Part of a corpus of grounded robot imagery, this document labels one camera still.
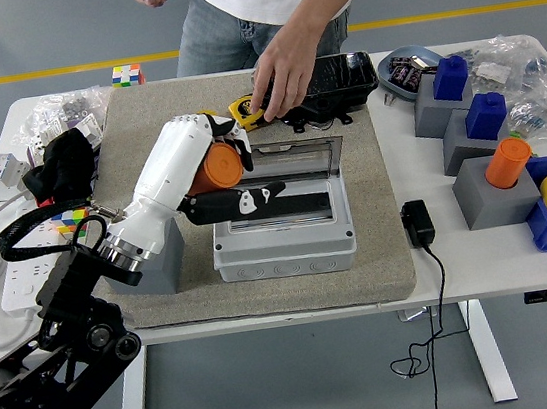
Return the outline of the person's left hand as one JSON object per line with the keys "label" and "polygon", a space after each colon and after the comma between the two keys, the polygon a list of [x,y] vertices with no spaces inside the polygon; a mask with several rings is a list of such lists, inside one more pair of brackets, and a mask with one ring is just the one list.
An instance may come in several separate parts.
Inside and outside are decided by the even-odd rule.
{"label": "person's left hand", "polygon": [[264,119],[281,118],[301,104],[310,83],[317,38],[280,30],[259,57],[254,72],[250,112],[264,110]]}

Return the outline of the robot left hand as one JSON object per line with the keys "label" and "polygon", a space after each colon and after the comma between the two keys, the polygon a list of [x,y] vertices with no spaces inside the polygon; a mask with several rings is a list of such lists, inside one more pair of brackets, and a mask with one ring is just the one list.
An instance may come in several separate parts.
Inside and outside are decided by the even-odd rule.
{"label": "robot left hand", "polygon": [[236,187],[243,173],[254,169],[251,154],[246,131],[234,119],[210,114],[172,118],[146,160],[124,218],[109,227],[113,246],[144,261],[161,253],[165,226],[179,213],[198,226],[272,208],[284,182]]}

